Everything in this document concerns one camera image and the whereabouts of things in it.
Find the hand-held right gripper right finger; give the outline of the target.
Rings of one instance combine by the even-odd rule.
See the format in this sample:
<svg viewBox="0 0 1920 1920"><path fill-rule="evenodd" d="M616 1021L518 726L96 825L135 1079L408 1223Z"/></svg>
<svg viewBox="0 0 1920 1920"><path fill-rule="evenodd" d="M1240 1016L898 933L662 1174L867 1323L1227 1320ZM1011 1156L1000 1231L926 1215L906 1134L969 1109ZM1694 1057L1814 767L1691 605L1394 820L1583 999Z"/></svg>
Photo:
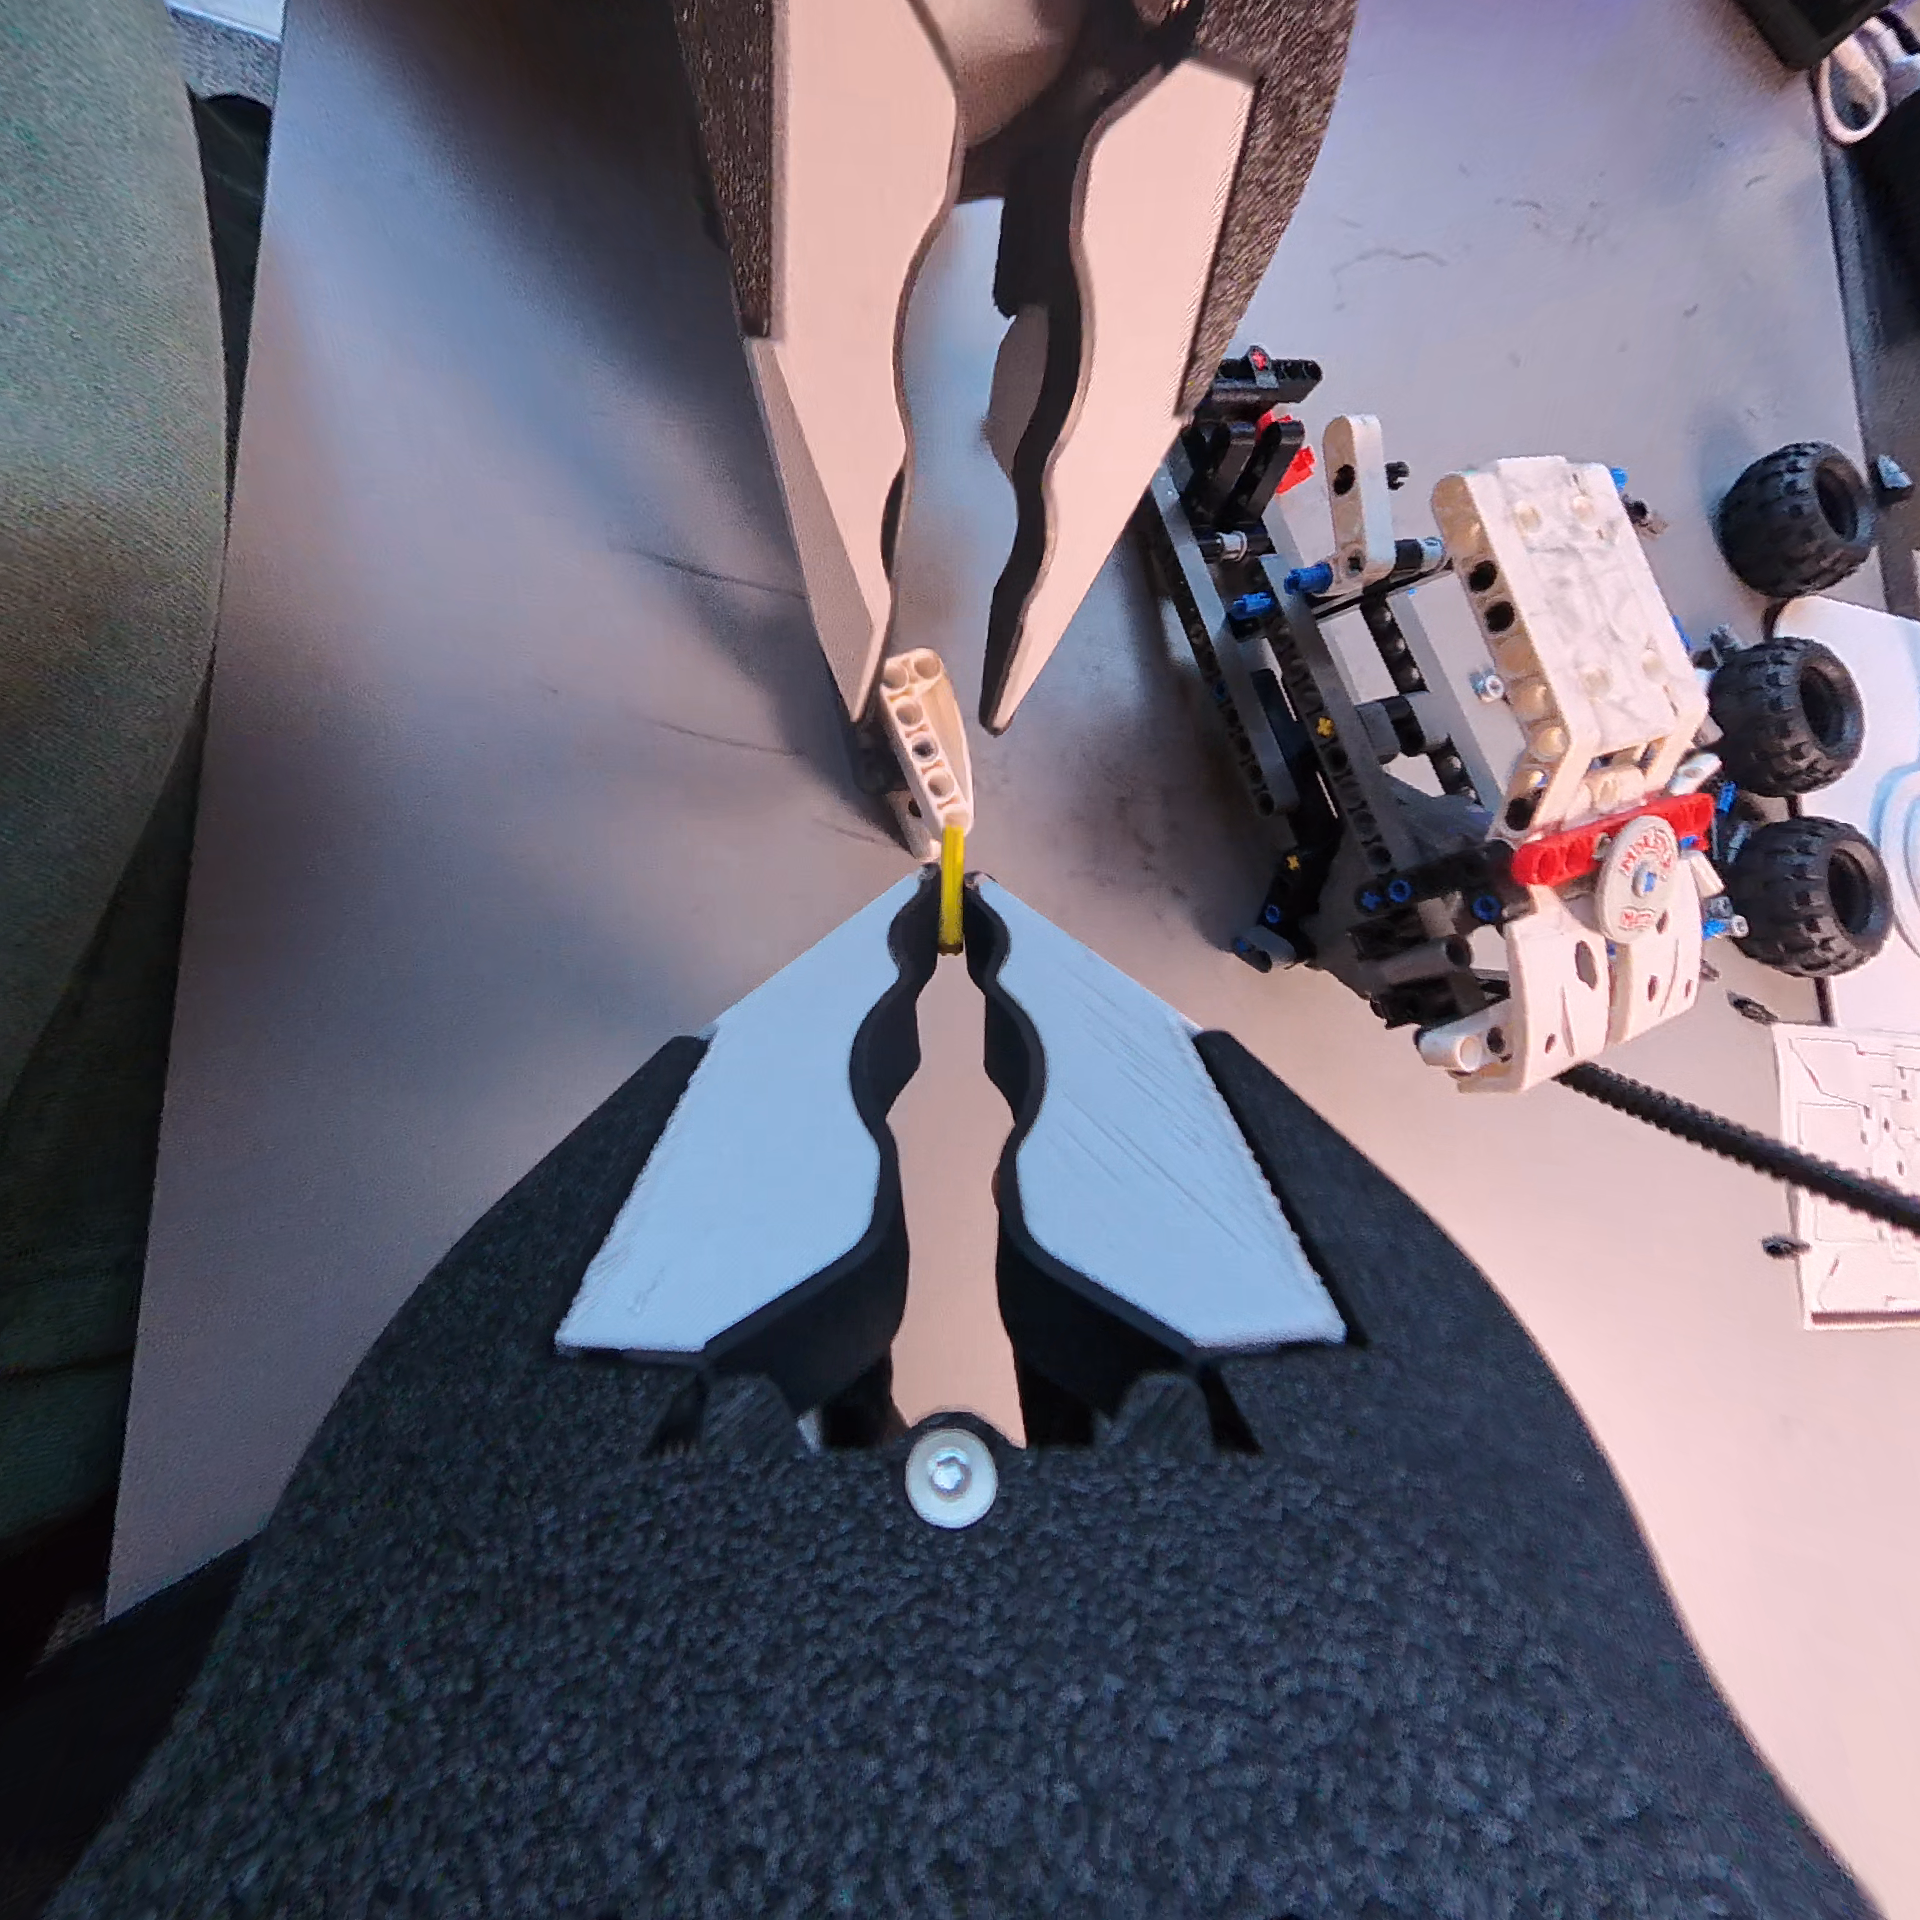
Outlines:
<svg viewBox="0 0 1920 1920"><path fill-rule="evenodd" d="M969 905L982 989L1039 1067L1001 1180L1039 1255L1186 1358L1342 1342L1196 1025L998 879Z"/></svg>

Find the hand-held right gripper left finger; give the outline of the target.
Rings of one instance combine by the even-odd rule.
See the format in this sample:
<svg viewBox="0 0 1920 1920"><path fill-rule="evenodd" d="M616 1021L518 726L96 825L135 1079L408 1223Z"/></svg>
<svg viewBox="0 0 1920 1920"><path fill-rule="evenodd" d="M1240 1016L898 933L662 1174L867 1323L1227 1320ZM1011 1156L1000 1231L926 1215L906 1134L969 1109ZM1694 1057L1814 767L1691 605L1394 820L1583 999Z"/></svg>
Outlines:
<svg viewBox="0 0 1920 1920"><path fill-rule="evenodd" d="M848 1256L881 1201L860 1025L931 957L938 872L906 877L705 1030L705 1054L561 1320L561 1353L718 1360Z"/></svg>

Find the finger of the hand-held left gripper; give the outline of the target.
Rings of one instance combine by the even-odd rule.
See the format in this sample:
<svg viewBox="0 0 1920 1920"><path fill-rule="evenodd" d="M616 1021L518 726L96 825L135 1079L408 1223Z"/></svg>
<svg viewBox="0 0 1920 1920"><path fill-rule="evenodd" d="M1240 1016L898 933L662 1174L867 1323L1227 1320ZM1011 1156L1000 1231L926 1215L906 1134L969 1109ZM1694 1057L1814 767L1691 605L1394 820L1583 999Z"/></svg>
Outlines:
<svg viewBox="0 0 1920 1920"><path fill-rule="evenodd" d="M1255 84L1171 67L1092 124L1047 262L1041 393L1016 449L1016 549L979 718L1001 733L1168 453Z"/></svg>
<svg viewBox="0 0 1920 1920"><path fill-rule="evenodd" d="M918 5L775 5L774 317L750 359L854 720L894 609L883 533L908 462L906 297L953 180L953 75Z"/></svg>

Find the white toy building beam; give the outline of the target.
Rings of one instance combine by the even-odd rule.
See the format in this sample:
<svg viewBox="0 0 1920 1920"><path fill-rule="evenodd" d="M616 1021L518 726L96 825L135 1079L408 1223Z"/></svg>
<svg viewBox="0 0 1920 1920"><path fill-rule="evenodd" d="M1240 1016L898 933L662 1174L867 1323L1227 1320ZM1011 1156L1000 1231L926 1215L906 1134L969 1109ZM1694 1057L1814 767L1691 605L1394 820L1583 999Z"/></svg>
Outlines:
<svg viewBox="0 0 1920 1920"><path fill-rule="evenodd" d="M940 653L918 647L888 655L876 715L903 780L890 801L906 847L918 861L938 861L945 830L975 825L969 735Z"/></svg>

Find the grey desk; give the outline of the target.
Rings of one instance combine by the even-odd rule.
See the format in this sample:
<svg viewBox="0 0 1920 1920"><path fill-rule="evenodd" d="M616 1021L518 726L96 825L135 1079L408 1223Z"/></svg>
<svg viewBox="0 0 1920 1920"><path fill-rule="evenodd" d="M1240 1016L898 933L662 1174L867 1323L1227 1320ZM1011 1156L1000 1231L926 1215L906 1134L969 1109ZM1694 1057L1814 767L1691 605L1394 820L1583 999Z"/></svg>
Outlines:
<svg viewBox="0 0 1920 1920"><path fill-rule="evenodd" d="M903 870L848 780L644 5L290 5L111 1606L257 1528L370 1336L663 1039ZM1247 316L1435 473L1713 493L1862 448L1818 135L1729 5L1363 5ZM1783 1196L1586 1097L1455 1093L1264 891L1129 550L975 861L1259 1051L1500 1285L1772 1764L1915 1915L1915 1331L1807 1331Z"/></svg>

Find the black charger with green display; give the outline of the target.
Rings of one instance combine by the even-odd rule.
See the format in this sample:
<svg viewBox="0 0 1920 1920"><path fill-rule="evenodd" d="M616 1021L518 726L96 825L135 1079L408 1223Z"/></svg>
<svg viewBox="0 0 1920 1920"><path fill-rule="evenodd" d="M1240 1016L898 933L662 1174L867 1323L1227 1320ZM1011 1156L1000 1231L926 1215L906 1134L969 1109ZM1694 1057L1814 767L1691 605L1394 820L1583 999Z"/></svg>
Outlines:
<svg viewBox="0 0 1920 1920"><path fill-rule="evenodd" d="M1867 20L1900 3L1794 3L1745 0L1740 9L1756 25L1768 47L1791 68L1807 72Z"/></svg>

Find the white and black toy truck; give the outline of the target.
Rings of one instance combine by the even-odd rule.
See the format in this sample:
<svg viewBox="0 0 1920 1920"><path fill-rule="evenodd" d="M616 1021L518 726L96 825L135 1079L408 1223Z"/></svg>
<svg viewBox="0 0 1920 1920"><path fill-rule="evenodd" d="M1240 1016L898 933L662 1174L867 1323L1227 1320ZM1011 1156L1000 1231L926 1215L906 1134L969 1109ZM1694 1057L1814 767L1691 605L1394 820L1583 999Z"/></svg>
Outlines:
<svg viewBox="0 0 1920 1920"><path fill-rule="evenodd" d="M1235 940L1406 1029L1467 1091L1523 1093L1681 1016L1703 974L1713 800L1674 791L1708 718L1619 479L1506 459L1431 488L1336 415L1331 553L1275 493L1314 364L1223 364L1137 529L1275 859Z"/></svg>

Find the pile of small toy parts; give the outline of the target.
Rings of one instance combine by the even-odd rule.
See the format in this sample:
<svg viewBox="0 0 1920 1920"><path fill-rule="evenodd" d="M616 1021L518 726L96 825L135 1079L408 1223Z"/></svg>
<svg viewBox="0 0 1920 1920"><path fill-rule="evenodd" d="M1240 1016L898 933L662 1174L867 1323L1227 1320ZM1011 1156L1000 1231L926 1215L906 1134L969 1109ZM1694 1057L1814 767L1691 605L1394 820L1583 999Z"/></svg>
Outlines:
<svg viewBox="0 0 1920 1920"><path fill-rule="evenodd" d="M1684 623L1675 616L1674 627L1682 649L1694 664L1696 680L1713 687L1719 670L1735 657L1742 639L1735 630L1723 627L1708 632L1708 637L1690 637ZM1747 919L1732 902L1730 876L1745 840L1753 830L1768 822L1768 806L1763 800L1745 798L1740 780L1732 773L1732 747L1726 729L1708 715L1696 732L1694 747L1682 758L1682 767L1674 776L1674 791L1698 791L1713 800L1713 828L1702 847L1708 853L1718 876L1719 893L1705 908L1705 933L1711 940L1735 940L1747 935Z"/></svg>

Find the black toy tyre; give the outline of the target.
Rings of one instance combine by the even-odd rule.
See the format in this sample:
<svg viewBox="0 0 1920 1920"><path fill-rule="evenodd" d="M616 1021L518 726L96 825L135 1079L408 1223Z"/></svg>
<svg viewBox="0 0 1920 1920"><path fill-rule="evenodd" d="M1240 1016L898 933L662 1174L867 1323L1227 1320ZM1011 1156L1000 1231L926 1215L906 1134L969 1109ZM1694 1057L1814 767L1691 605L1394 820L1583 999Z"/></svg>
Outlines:
<svg viewBox="0 0 1920 1920"><path fill-rule="evenodd" d="M1840 448L1780 445L1730 485L1718 510L1718 542L1730 572L1772 603L1831 589L1866 564L1876 503Z"/></svg>
<svg viewBox="0 0 1920 1920"><path fill-rule="evenodd" d="M1820 791L1866 743L1866 709L1846 662L1820 639L1774 637L1729 655L1711 685L1723 773L1764 798Z"/></svg>
<svg viewBox="0 0 1920 1920"><path fill-rule="evenodd" d="M1791 975L1840 975L1872 963L1894 927L1882 853L1848 822L1756 828L1723 872L1747 933L1735 943Z"/></svg>

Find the person's green hoodie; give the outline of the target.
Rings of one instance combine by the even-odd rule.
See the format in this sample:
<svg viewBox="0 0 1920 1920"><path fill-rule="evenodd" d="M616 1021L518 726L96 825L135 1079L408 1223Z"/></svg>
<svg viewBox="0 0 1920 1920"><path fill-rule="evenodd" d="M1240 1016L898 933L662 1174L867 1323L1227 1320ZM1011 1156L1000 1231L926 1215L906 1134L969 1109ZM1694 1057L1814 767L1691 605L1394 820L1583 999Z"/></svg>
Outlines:
<svg viewBox="0 0 1920 1920"><path fill-rule="evenodd" d="M162 5L6 5L6 1539L111 1495L227 535Z"/></svg>

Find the white stand base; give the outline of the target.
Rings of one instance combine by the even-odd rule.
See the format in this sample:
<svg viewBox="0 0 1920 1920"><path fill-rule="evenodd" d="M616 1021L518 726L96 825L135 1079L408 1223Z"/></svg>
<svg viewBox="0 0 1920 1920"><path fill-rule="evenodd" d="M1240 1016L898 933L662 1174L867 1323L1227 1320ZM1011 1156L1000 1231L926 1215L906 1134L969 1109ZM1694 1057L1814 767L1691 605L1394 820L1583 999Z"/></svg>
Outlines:
<svg viewBox="0 0 1920 1920"><path fill-rule="evenodd" d="M1831 597L1802 597L1777 635L1825 641L1864 709L1857 766L1807 808L1864 830L1889 870L1895 929L1882 956L1831 984L1831 1020L1857 1030L1919 1032L1919 623Z"/></svg>

